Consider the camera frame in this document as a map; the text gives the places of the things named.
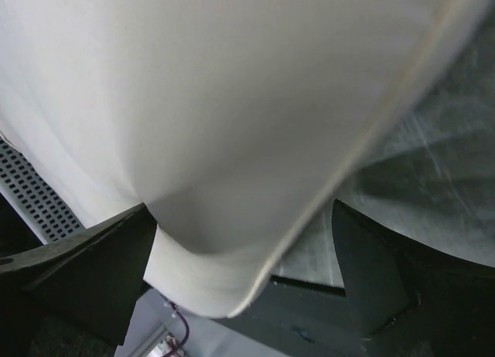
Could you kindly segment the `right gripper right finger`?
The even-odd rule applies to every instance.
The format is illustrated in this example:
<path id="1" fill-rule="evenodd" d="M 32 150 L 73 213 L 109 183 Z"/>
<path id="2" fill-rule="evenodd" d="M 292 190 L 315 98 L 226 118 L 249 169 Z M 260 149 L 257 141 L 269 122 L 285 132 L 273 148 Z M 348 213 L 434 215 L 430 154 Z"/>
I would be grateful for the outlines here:
<path id="1" fill-rule="evenodd" d="M 332 233 L 369 356 L 492 356 L 494 269 L 402 236 L 336 200 Z"/>

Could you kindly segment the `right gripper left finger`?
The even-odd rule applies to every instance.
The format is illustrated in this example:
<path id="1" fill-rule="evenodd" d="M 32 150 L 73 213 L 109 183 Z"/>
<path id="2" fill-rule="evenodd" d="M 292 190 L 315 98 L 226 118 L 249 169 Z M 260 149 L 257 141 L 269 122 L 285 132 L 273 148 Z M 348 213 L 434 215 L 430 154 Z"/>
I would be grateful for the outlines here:
<path id="1" fill-rule="evenodd" d="M 3 356 L 113 356 L 144 287 L 156 221 L 140 204 L 1 259 Z"/>

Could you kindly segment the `cream pillow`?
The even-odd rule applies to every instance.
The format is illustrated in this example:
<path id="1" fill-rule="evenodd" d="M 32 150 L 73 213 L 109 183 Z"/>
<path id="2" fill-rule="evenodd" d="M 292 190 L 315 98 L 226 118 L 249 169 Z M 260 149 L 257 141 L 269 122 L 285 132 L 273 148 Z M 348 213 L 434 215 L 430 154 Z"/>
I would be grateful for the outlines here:
<path id="1" fill-rule="evenodd" d="M 86 226 L 144 203 L 145 280 L 240 314 L 493 0 L 1 0 L 1 134 Z"/>

